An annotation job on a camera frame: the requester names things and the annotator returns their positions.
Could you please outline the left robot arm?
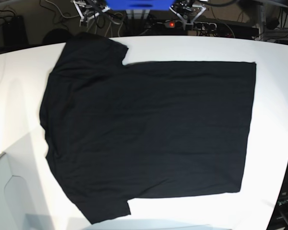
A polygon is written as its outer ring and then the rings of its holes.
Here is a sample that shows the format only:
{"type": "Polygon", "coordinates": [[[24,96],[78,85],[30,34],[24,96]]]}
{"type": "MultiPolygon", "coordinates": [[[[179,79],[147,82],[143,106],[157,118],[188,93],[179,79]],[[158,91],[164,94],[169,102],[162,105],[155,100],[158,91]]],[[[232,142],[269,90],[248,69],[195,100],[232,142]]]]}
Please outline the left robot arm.
{"type": "Polygon", "coordinates": [[[183,27],[194,25],[206,9],[204,4],[196,3],[194,0],[176,0],[169,7],[169,10],[180,19],[183,27]]]}

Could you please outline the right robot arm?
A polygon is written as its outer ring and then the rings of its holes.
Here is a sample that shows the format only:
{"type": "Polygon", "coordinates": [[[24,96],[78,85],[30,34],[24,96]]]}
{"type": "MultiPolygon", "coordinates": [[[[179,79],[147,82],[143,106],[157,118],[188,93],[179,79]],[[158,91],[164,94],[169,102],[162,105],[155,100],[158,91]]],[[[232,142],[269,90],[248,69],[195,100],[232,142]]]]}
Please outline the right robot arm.
{"type": "Polygon", "coordinates": [[[71,0],[74,4],[77,13],[79,14],[79,26],[87,26],[92,20],[95,20],[100,15],[100,11],[105,13],[110,10],[110,7],[103,0],[93,0],[96,5],[94,8],[89,0],[71,0]]]}

